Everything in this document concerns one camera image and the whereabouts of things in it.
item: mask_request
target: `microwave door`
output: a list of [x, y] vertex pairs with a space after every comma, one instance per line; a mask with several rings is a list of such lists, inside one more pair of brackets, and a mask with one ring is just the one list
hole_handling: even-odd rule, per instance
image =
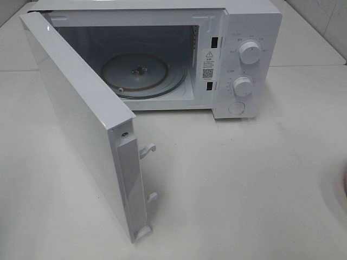
[[150, 231], [139, 160], [155, 147], [139, 153], [134, 114], [39, 12], [21, 20], [67, 138], [136, 241]]

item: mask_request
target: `qr code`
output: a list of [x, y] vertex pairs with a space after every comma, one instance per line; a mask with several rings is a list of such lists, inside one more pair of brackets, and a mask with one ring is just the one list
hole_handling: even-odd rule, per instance
[[212, 79], [213, 78], [213, 69], [203, 69], [202, 70], [203, 79]]

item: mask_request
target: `white knob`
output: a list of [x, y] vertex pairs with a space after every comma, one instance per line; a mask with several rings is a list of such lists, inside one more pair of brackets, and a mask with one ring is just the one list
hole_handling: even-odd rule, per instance
[[247, 96], [253, 91], [253, 83], [249, 77], [239, 77], [233, 85], [237, 96]]
[[253, 64], [260, 59], [261, 47], [254, 41], [243, 43], [239, 47], [240, 59], [244, 64]]

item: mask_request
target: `microwave oven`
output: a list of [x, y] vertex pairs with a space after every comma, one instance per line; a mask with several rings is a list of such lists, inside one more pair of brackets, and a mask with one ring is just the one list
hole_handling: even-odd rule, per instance
[[54, 111], [131, 242], [151, 229], [139, 110], [256, 116], [281, 23], [269, 0], [39, 0], [21, 16]]

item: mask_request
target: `warning label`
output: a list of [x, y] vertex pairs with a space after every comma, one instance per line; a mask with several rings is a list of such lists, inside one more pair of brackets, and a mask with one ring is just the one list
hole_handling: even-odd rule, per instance
[[215, 77], [215, 67], [218, 57], [218, 49], [203, 49], [201, 57], [201, 78], [203, 80], [213, 80]]

